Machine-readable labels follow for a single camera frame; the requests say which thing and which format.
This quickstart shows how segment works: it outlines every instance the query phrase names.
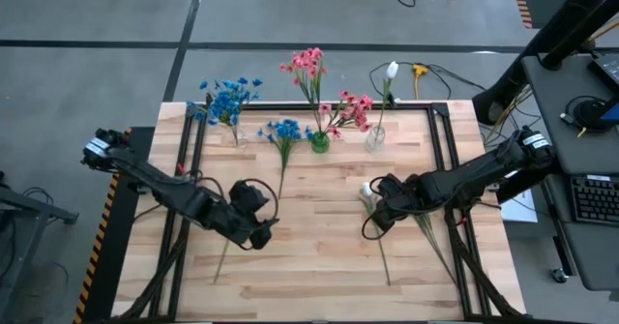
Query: black keyboard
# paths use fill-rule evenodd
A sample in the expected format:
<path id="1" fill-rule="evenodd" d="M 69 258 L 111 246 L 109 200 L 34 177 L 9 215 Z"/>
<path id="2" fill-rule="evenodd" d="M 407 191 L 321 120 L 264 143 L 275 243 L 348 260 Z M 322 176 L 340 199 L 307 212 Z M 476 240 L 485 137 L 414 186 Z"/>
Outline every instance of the black keyboard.
<path id="1" fill-rule="evenodd" d="M 619 182 L 572 177 L 575 219 L 619 226 Z"/>

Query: gray floor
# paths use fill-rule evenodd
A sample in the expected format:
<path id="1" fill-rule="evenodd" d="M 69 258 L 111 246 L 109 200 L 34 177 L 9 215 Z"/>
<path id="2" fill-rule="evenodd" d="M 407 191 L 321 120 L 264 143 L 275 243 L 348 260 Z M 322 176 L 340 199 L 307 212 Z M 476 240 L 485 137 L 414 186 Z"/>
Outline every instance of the gray floor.
<path id="1" fill-rule="evenodd" d="M 0 40 L 178 42 L 191 0 L 0 0 Z M 535 30 L 522 26 L 515 0 L 201 0 L 192 42 L 523 45 Z M 619 45 L 619 31 L 604 45 Z M 153 126 L 175 49 L 0 47 L 0 169 L 20 191 L 46 188 L 57 205 L 80 213 L 75 226 L 53 224 L 13 305 L 13 317 L 67 323 L 74 316 L 100 219 L 109 176 L 79 164 L 96 128 Z M 489 86 L 513 54 L 328 51 L 325 91 L 372 94 L 368 71 L 392 60 L 434 63 Z M 174 101 L 198 100 L 203 77 L 260 77 L 265 100 L 300 100 L 278 65 L 289 51 L 190 50 Z M 453 99 L 476 89 L 446 78 Z M 422 99 L 440 100 L 438 79 L 420 83 Z M 412 76 L 402 70 L 395 94 L 411 99 Z M 521 108 L 537 114 L 533 99 Z M 519 125 L 534 118 L 515 114 Z M 545 131 L 538 122 L 535 129 Z M 514 129 L 508 124 L 503 133 Z M 556 284 L 558 265 L 549 238 L 510 238 L 528 311 L 536 317 L 616 322 L 619 304 L 607 292 L 589 292 L 578 278 Z M 69 283 L 62 282 L 64 265 Z"/>

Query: white paper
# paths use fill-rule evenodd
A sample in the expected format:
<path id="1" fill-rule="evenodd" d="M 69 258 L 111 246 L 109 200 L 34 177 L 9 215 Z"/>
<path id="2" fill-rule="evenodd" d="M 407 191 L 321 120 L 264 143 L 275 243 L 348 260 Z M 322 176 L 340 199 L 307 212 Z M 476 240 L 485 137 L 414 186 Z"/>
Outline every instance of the white paper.
<path id="1" fill-rule="evenodd" d="M 518 196 L 501 204 L 501 216 L 503 221 L 537 222 L 535 204 L 531 190 L 524 191 Z"/>

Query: butcher block tabletop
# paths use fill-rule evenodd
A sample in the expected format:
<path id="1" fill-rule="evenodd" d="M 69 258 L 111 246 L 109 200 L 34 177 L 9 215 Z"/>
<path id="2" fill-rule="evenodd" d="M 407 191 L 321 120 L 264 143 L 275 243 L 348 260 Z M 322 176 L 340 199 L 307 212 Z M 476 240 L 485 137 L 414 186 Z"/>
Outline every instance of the butcher block tabletop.
<path id="1" fill-rule="evenodd" d="M 460 162 L 484 153 L 470 101 L 447 101 Z M 185 103 L 162 105 L 149 163 L 172 175 L 184 124 Z M 376 124 L 379 110 L 368 113 Z M 246 110 L 241 125 L 248 144 L 238 149 L 225 126 L 208 126 L 200 169 L 217 179 L 227 196 L 235 181 L 258 178 L 275 191 L 281 174 L 277 148 L 256 133 L 269 121 L 296 119 L 302 129 L 316 128 L 308 111 Z M 447 143 L 440 118 L 438 130 L 444 158 Z M 457 288 L 413 219 L 398 221 L 382 238 L 386 265 L 378 242 L 363 238 L 368 216 L 359 199 L 364 182 L 393 173 L 404 180 L 412 173 L 436 169 L 427 114 L 422 110 L 387 110 L 383 118 L 385 146 L 369 153 L 367 133 L 342 130 L 326 154 L 315 154 L 308 142 L 299 144 L 285 170 L 278 222 L 263 250 L 241 250 L 230 244 L 215 281 L 225 244 L 222 236 L 192 225 L 188 240 L 177 320 L 309 321 L 309 320 L 438 320 L 462 319 Z M 188 162 L 191 166 L 197 123 L 193 122 Z M 259 186 L 265 195 L 267 191 Z M 487 192 L 484 202 L 496 204 Z M 136 214 L 156 205 L 142 196 Z M 258 211 L 274 212 L 273 201 Z M 113 314 L 129 308 L 155 273 L 166 210 L 160 208 L 133 225 Z M 501 212 L 479 205 L 472 210 L 482 266 L 511 305 L 524 311 L 514 262 Z M 176 219 L 176 229 L 180 226 Z M 431 214 L 439 248 L 453 271 L 453 259 L 443 211 Z M 162 313 L 169 297 L 172 271 L 163 285 Z M 479 312 L 472 275 L 467 274 L 471 301 Z"/>

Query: glass vase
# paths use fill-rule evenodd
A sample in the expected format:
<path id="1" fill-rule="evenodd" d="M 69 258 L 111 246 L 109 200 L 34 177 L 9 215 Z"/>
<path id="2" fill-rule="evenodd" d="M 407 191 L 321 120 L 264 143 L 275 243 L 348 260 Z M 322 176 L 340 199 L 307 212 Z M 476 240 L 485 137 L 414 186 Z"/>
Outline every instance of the glass vase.
<path id="1" fill-rule="evenodd" d="M 316 132 L 311 139 L 311 150 L 316 154 L 324 154 L 329 150 L 330 141 L 325 132 Z"/>
<path id="2" fill-rule="evenodd" d="M 366 150 L 368 152 L 376 152 L 382 149 L 385 145 L 385 129 L 383 127 L 374 127 L 369 130 L 366 138 Z"/>
<path id="3" fill-rule="evenodd" d="M 228 126 L 230 129 L 230 142 L 235 148 L 242 149 L 248 144 L 248 139 L 240 125 Z"/>

